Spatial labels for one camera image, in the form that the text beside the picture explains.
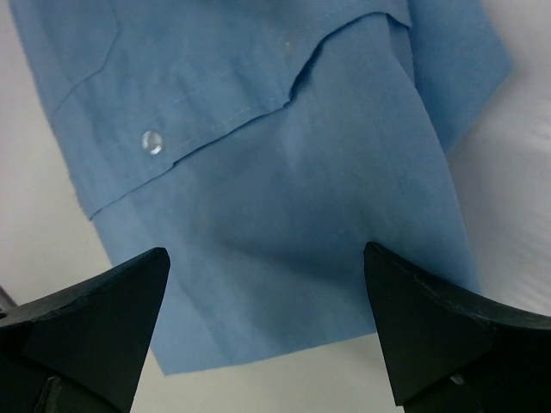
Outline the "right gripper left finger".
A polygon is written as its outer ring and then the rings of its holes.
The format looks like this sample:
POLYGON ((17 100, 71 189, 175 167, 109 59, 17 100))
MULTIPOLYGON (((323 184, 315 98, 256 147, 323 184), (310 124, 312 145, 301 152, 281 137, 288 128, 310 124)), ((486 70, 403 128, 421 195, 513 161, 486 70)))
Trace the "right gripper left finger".
POLYGON ((154 248, 1 311, 3 412, 128 412, 170 270, 154 248))

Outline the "light blue long sleeve shirt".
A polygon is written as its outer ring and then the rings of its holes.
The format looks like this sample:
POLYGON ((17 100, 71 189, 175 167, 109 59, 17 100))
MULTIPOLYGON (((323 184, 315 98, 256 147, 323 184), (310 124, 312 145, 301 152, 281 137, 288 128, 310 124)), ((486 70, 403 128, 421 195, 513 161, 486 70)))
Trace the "light blue long sleeve shirt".
POLYGON ((112 262, 165 247, 165 374, 375 331, 380 243, 480 288, 445 154, 511 72, 478 1, 13 1, 112 262))

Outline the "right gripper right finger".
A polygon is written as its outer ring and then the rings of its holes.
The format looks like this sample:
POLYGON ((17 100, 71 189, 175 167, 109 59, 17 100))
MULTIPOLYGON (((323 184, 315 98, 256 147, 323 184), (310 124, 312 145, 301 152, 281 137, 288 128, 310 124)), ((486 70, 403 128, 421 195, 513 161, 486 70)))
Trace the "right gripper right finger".
POLYGON ((368 299, 396 405, 407 413, 548 412, 550 319, 364 250, 368 299))

